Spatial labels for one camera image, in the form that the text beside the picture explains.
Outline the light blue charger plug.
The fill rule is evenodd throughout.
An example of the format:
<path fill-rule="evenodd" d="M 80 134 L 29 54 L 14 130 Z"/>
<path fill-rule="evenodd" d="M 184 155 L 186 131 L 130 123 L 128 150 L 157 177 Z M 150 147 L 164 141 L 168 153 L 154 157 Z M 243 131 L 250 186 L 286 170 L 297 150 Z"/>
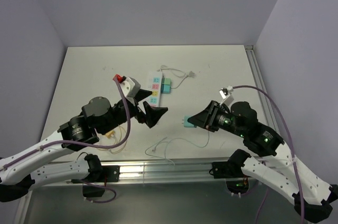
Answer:
<path fill-rule="evenodd" d="M 192 123 L 190 123 L 189 121 L 188 121 L 188 119 L 189 119 L 189 116 L 184 116 L 184 118 L 183 118 L 183 122 L 182 122 L 182 124 L 183 124 L 183 127 L 184 128 L 196 128 L 196 126 L 195 125 L 193 125 Z"/>

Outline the teal usb charger plug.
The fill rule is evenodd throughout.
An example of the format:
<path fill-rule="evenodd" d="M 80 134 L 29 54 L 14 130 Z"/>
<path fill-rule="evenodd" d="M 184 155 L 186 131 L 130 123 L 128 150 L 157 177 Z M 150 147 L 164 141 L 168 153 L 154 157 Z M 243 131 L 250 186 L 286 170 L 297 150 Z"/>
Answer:
<path fill-rule="evenodd" d="M 162 84 L 161 93 L 163 93 L 163 94 L 170 94 L 171 93 L 171 86 L 170 85 Z"/>

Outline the white multicolour power strip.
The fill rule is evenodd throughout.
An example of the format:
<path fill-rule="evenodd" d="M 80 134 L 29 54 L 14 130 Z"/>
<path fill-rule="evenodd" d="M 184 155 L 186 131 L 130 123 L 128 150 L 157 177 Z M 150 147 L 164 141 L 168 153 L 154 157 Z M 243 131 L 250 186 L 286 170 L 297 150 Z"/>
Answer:
<path fill-rule="evenodd" d="M 162 94 L 163 74 L 160 71 L 150 71 L 148 73 L 146 90 L 151 91 L 151 95 L 146 98 L 146 101 L 153 107 L 160 107 Z"/>

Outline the green usb charger plug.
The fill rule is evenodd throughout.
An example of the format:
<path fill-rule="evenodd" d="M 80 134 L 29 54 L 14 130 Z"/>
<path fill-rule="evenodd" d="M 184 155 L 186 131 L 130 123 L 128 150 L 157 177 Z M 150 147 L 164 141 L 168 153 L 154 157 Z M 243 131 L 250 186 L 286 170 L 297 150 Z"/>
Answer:
<path fill-rule="evenodd" d="M 162 80 L 162 84 L 170 86 L 171 85 L 171 79 L 170 78 L 164 78 Z"/>

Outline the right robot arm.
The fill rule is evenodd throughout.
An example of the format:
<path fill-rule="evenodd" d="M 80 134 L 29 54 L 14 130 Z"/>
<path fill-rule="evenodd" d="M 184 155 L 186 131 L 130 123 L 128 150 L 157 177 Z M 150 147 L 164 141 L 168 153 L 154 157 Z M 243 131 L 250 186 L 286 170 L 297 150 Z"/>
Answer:
<path fill-rule="evenodd" d="M 284 196 L 305 220 L 319 223 L 330 216 L 337 185 L 323 181 L 292 156 L 283 138 L 258 121 L 248 102 L 227 107 L 211 101 L 188 121 L 210 132 L 222 129 L 243 139 L 246 150 L 237 149 L 227 161 L 212 163 L 214 178 L 250 176 Z"/>

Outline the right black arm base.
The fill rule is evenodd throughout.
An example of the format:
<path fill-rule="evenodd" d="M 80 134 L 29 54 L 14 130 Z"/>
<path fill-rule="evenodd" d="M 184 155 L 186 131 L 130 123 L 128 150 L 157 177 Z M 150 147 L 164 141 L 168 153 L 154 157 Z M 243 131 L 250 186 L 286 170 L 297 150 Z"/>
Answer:
<path fill-rule="evenodd" d="M 249 177 L 244 175 L 236 161 L 212 162 L 209 174 L 214 179 L 225 179 L 226 187 L 230 194 L 237 196 L 245 195 L 258 186 L 258 182 L 250 182 Z"/>

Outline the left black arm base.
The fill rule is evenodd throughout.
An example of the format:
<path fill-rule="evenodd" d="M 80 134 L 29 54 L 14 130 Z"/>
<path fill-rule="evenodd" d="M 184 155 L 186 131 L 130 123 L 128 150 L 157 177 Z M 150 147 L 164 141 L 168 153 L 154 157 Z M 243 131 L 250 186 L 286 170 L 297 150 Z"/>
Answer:
<path fill-rule="evenodd" d="M 110 182 L 118 182 L 120 175 L 120 166 L 103 166 L 102 172 L 97 178 L 94 178 L 93 181 L 87 180 L 83 183 L 83 180 L 71 180 L 72 184 L 82 184 L 82 195 L 85 200 L 92 203 L 108 203 L 116 199 L 116 191 L 108 186 Z M 112 197 L 110 199 L 99 200 L 105 194 L 105 192 L 110 192 Z"/>

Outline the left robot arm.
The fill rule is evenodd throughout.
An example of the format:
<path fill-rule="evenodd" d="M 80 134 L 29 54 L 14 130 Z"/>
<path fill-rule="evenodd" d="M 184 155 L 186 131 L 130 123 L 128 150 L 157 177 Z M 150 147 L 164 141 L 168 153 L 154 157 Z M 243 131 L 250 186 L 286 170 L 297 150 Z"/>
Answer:
<path fill-rule="evenodd" d="M 130 123 L 133 117 L 152 128 L 168 111 L 166 107 L 155 107 L 146 101 L 143 106 L 144 109 L 140 109 L 137 103 L 128 100 L 111 105 L 107 98 L 95 97 L 81 108 L 78 116 L 61 125 L 45 140 L 1 159 L 1 202 L 17 200 L 46 184 L 65 180 L 99 181 L 104 170 L 97 155 L 87 154 L 70 163 L 51 162 L 85 147 L 96 147 L 100 134 Z"/>

